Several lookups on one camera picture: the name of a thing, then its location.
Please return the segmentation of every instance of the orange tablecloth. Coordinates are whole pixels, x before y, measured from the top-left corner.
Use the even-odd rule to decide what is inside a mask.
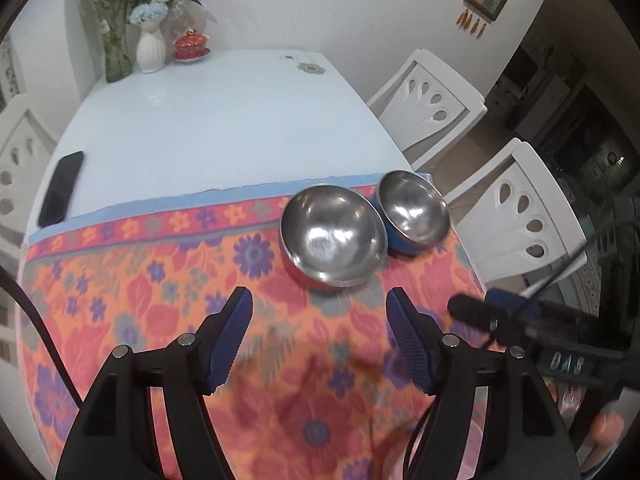
[[[374,187],[357,190],[369,196]],[[443,332],[478,345],[482,335],[446,306],[458,292],[480,296],[481,285],[452,230],[420,257],[389,258],[361,288],[300,288],[278,249],[287,197],[270,193],[58,227],[29,248],[22,284],[83,396],[114,346],[165,346],[246,286],[254,317],[229,380],[206,399],[236,478],[377,478],[386,451],[430,402],[388,329],[386,292],[403,286]],[[56,464],[77,410],[34,327],[25,316],[20,324],[29,400]],[[152,402],[165,474],[179,478],[160,391]]]

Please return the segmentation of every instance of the wire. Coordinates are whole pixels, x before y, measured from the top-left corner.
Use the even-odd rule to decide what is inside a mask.
[[[420,435],[420,432],[422,431],[422,428],[426,424],[427,419],[429,418],[429,414],[431,413],[431,409],[432,409],[434,403],[436,403],[436,400],[434,400],[427,407],[427,409],[424,410],[424,413],[420,417],[420,420],[418,420],[418,423],[415,425],[414,432],[411,434],[411,437],[409,438],[409,444],[407,445],[406,451],[404,452],[404,460],[402,460],[402,478],[403,478],[403,480],[406,479],[406,473],[409,470],[409,463],[411,462],[411,452],[412,452],[412,450],[414,450],[415,441],[417,440],[418,435]]]
[[[529,307],[531,305],[533,305],[533,303],[538,299],[538,297],[540,296],[540,294],[542,294],[542,292],[549,286],[551,285],[555,280],[557,280],[562,273],[564,273],[569,266],[578,259],[578,257],[580,257],[580,255],[584,252],[584,250],[589,247],[591,244],[593,244],[595,241],[599,240],[600,238],[602,238],[604,235],[609,234],[609,232],[615,230],[615,229],[620,229],[621,227],[628,227],[631,226],[635,229],[636,234],[638,234],[640,236],[640,221],[638,221],[638,219],[633,219],[633,220],[626,220],[626,221],[619,221],[619,222],[615,222],[614,224],[610,225],[607,228],[604,229],[600,229],[599,231],[594,232],[593,235],[591,235],[587,241],[585,241],[585,243],[583,243],[580,248],[575,251],[574,254],[572,254],[572,256],[564,262],[564,264],[562,264],[562,266],[559,267],[558,270],[556,270],[556,272],[554,272],[541,286],[540,288],[538,288],[538,290],[536,290],[527,301],[525,301],[523,304],[521,304],[518,308],[516,308],[513,313],[511,314],[511,317],[519,317],[523,312],[526,312]]]
[[[33,326],[35,327],[40,339],[44,343],[44,348],[47,349],[51,360],[53,361],[58,374],[62,378],[62,382],[65,384],[66,389],[69,390],[69,394],[71,398],[74,400],[78,408],[82,405],[82,397],[78,394],[78,390],[76,390],[76,386],[74,382],[71,380],[69,373],[66,371],[65,364],[62,362],[60,358],[60,354],[56,349],[56,345],[53,343],[53,339],[49,334],[49,330],[47,330],[44,321],[40,317],[38,310],[35,305],[31,303],[31,300],[26,295],[26,293],[20,288],[20,285],[16,283],[13,277],[4,269],[4,267],[0,266],[0,287],[4,289],[4,291],[12,297],[12,299],[20,305],[20,308],[24,311],[24,313],[29,317]]]

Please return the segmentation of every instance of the chair backrest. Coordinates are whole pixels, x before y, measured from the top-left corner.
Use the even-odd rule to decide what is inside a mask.
[[[482,95],[428,50],[416,50],[367,104],[401,151],[423,141],[426,152],[444,137],[450,147],[486,113]]]
[[[56,141],[31,109],[14,97],[0,114],[0,224],[22,233]]]
[[[582,228],[550,171],[526,142],[513,139],[473,175],[511,164],[456,226],[480,278],[490,282],[539,269],[574,253],[584,242]],[[470,188],[463,182],[462,192]],[[462,194],[453,190],[451,201]],[[570,268],[586,262],[580,257]]]

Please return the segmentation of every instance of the white vase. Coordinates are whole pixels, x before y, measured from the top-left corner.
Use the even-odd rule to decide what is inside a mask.
[[[160,32],[160,22],[145,22],[140,25],[142,33],[136,58],[143,74],[157,72],[164,67],[166,44]]]

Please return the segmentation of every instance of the smartphone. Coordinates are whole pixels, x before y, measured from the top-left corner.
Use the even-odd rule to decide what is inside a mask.
[[[69,207],[69,201],[74,192],[83,161],[84,153],[76,152],[62,157],[58,162],[42,202],[38,218],[40,227],[59,224],[66,218],[66,210]]]

